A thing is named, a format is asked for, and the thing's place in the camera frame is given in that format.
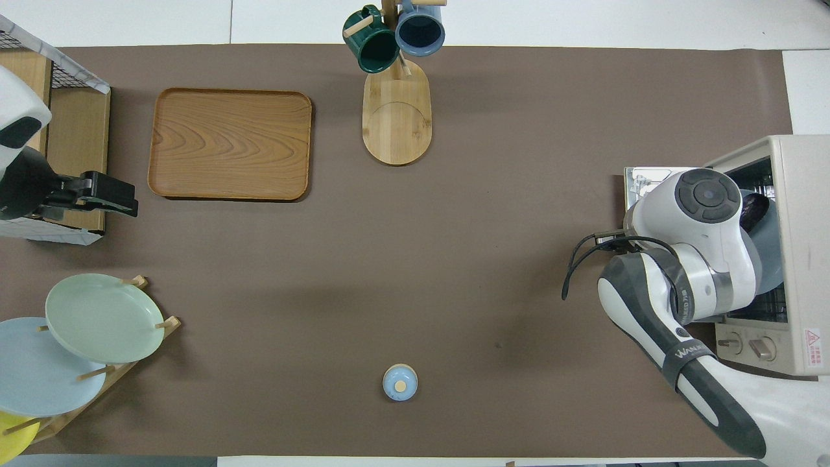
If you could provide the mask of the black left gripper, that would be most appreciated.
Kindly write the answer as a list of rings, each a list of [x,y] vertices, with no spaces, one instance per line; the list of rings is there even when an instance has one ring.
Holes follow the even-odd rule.
[[[137,217],[136,187],[98,171],[86,171],[62,181],[60,197],[71,210],[103,210]]]

